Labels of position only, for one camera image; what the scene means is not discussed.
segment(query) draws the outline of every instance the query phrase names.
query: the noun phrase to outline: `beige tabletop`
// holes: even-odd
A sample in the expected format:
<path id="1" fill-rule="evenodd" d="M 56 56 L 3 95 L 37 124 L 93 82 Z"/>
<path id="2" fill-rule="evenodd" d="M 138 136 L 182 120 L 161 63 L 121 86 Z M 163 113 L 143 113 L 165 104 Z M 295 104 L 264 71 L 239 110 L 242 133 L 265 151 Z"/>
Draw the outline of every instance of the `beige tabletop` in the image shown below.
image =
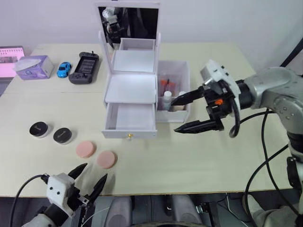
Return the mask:
<path id="1" fill-rule="evenodd" d="M 68 173 L 77 165 L 89 165 L 76 186 L 81 193 L 90 193 L 97 180 L 108 173 L 104 195 L 170 194 L 242 192 L 253 171 L 264 161 L 260 140 L 262 117 L 241 125 L 239 135 L 231 139 L 229 129 L 234 119 L 223 119 L 225 131 L 201 134 L 179 134 L 173 131 L 178 123 L 158 123 L 154 140 L 105 139 L 106 109 L 103 91 L 106 69 L 101 63 L 95 81 L 90 85 L 74 85 L 55 74 L 58 65 L 69 61 L 75 67 L 79 52 L 94 51 L 102 58 L 98 44 L 44 44 L 33 55 L 48 55 L 55 65 L 49 79 L 23 81 L 13 79 L 0 97 L 0 196 L 15 196 L 24 181 L 33 175 Z M 252 74 L 247 60 L 234 44 L 191 43 L 161 44 L 160 60 L 186 60 L 190 66 L 191 88 L 201 83 L 200 70 L 213 59 L 224 65 L 234 79 Z M 244 110 L 241 118 L 262 110 Z M 208 120 L 205 101 L 192 104 L 188 121 Z M 45 138 L 36 139 L 29 127 L 44 121 L 54 129 Z M 53 141 L 54 130 L 68 127 L 75 135 L 67 145 Z M 278 117 L 271 114 L 266 124 L 266 143 L 269 155 L 287 143 L 287 136 Z M 76 146 L 91 140 L 97 150 L 87 159 L 79 158 Z M 117 154 L 115 166 L 104 170 L 96 164 L 98 154 L 112 150 Z M 289 150 L 271 163 L 273 176 L 280 188 L 290 188 L 286 173 Z M 252 190 L 274 189 L 265 169 L 256 176 Z M 30 183 L 23 196 L 45 196 L 41 180 Z"/>

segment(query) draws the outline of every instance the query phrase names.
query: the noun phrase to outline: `white storage box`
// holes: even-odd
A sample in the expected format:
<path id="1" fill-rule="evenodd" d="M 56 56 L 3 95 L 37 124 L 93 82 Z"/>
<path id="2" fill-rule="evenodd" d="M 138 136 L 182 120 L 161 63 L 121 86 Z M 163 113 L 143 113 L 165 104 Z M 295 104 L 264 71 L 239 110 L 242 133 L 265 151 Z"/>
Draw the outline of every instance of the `white storage box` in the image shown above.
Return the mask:
<path id="1" fill-rule="evenodd" d="M 125 1 L 106 1 L 96 4 L 97 13 L 103 18 L 105 7 L 119 9 L 125 12 L 132 8 L 156 9 L 159 3 Z M 105 28 L 99 32 L 103 61 L 108 65 L 107 84 L 104 93 L 104 103 L 107 107 L 105 128 L 102 133 L 106 138 L 141 138 L 156 137 L 156 121 L 183 122 L 189 114 L 189 106 L 184 111 L 156 111 L 158 107 L 158 67 L 160 77 L 178 80 L 176 92 L 189 91 L 189 72 L 184 61 L 160 61 L 160 33 L 156 39 L 121 38 L 119 49 L 114 50 L 110 58 Z"/>

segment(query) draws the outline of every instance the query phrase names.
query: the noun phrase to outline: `tissue box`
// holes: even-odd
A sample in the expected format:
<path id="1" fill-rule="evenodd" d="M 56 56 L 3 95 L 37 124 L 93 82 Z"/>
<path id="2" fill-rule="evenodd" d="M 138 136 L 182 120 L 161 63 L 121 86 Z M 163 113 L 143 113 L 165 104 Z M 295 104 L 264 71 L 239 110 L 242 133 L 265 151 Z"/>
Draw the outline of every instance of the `tissue box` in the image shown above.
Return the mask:
<path id="1" fill-rule="evenodd" d="M 46 55 L 20 58 L 14 70 L 22 79 L 48 79 L 53 71 L 53 63 Z"/>

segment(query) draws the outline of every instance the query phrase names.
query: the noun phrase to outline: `bottle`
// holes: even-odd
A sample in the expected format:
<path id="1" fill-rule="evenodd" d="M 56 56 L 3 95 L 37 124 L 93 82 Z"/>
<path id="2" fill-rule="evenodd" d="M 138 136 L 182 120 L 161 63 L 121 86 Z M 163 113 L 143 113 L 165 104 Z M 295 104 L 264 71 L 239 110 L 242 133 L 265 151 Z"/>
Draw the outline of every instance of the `bottle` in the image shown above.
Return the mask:
<path id="1" fill-rule="evenodd" d="M 170 91 L 166 91 L 164 92 L 164 96 L 162 99 L 162 109 L 163 110 L 167 110 L 169 111 L 170 109 L 170 103 L 171 103 L 171 92 Z"/>
<path id="2" fill-rule="evenodd" d="M 186 92 L 185 91 L 180 91 L 179 96 L 184 95 Z M 179 111 L 179 110 L 184 110 L 185 106 L 184 105 L 175 105 L 174 106 L 174 111 Z"/>

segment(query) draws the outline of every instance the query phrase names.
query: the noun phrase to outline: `pink makeup sponge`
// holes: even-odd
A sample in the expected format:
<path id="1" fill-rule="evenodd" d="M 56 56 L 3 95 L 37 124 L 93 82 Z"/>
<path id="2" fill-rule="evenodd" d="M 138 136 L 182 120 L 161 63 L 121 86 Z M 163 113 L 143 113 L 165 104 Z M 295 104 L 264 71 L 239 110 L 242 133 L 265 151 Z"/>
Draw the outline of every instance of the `pink makeup sponge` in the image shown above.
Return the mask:
<path id="1" fill-rule="evenodd" d="M 76 153 L 79 157 L 90 157 L 95 152 L 95 146 L 90 141 L 83 141 L 76 147 Z"/>
<path id="2" fill-rule="evenodd" d="M 104 169 L 111 168 L 116 161 L 115 154 L 112 151 L 103 151 L 97 158 L 97 164 Z"/>

